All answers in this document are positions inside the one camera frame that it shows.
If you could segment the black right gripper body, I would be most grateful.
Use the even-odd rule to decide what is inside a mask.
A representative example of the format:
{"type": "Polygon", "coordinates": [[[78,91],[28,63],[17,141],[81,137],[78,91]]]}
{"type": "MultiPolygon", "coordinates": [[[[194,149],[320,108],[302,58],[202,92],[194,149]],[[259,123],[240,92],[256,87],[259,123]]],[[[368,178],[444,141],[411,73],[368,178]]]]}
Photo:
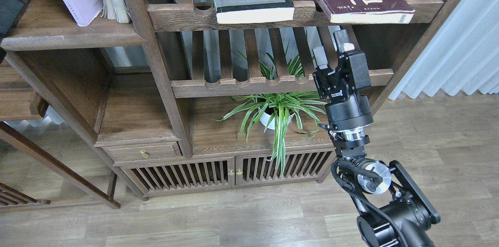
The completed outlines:
{"type": "Polygon", "coordinates": [[[373,122],[368,98],[358,92],[371,86],[366,56],[354,51],[338,56],[335,70],[328,66],[313,73],[320,98],[330,99],[326,104],[328,124],[321,128],[335,132],[362,129],[373,122]]]}

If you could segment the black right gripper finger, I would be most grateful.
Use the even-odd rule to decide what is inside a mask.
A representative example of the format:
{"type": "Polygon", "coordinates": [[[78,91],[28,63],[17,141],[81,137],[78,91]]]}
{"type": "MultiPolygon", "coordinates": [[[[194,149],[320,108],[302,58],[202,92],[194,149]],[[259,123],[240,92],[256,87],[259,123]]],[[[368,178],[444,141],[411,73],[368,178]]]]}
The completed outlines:
{"type": "Polygon", "coordinates": [[[338,53],[355,50],[355,45],[350,41],[348,31],[346,29],[340,29],[333,32],[333,37],[335,39],[338,53]]]}
{"type": "Polygon", "coordinates": [[[327,69],[329,64],[326,57],[326,52],[324,50],[324,46],[317,46],[313,48],[313,54],[314,54],[314,59],[313,59],[314,67],[316,69],[322,69],[322,70],[327,69]]]}

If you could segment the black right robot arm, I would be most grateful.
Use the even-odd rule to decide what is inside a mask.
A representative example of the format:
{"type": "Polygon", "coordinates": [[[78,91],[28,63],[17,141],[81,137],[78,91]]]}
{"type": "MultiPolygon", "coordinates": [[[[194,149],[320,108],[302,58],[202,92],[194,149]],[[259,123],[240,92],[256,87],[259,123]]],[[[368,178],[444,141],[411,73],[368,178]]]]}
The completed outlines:
{"type": "Polygon", "coordinates": [[[325,129],[335,146],[331,166],[335,181],[358,210],[357,226],[370,247],[433,247],[426,231],[441,220],[421,189],[398,161],[388,165],[366,157],[370,139],[364,128],[373,122],[367,96],[371,86],[364,52],[356,51],[347,30],[334,32],[338,65],[332,69],[323,47],[314,48],[313,74],[326,104],[325,129]]]}

